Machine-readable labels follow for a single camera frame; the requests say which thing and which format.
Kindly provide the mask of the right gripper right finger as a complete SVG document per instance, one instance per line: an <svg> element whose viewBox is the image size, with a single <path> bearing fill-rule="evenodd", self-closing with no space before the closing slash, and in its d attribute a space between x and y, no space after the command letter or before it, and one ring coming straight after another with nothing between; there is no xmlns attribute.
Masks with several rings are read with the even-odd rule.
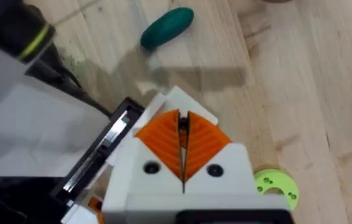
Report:
<svg viewBox="0 0 352 224"><path fill-rule="evenodd" d="M189 112L188 120L184 193L256 194L246 147L232 142L218 126L196 113Z"/></svg>

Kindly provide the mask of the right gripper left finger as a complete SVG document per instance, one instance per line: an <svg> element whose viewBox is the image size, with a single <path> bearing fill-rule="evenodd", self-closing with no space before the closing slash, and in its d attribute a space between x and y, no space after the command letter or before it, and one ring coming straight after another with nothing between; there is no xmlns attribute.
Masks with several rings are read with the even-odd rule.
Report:
<svg viewBox="0 0 352 224"><path fill-rule="evenodd" d="M130 195L181 195L179 111L156 116L117 153L102 210L120 212Z"/></svg>

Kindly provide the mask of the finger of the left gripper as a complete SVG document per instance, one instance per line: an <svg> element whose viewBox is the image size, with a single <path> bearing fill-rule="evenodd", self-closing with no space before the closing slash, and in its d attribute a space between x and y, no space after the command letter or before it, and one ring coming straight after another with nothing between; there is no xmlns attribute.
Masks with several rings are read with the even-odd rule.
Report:
<svg viewBox="0 0 352 224"><path fill-rule="evenodd" d="M148 103L143 114L131 129L134 136L143 126L160 114L171 110L179 110L181 116L187 116L188 111L206 118L212 124L217 125L218 119L203 105L188 95L180 87L174 86L167 94L157 93Z"/></svg>
<svg viewBox="0 0 352 224"><path fill-rule="evenodd" d="M61 219L62 224L103 224L102 200L92 196L87 204L73 204Z"/></svg>

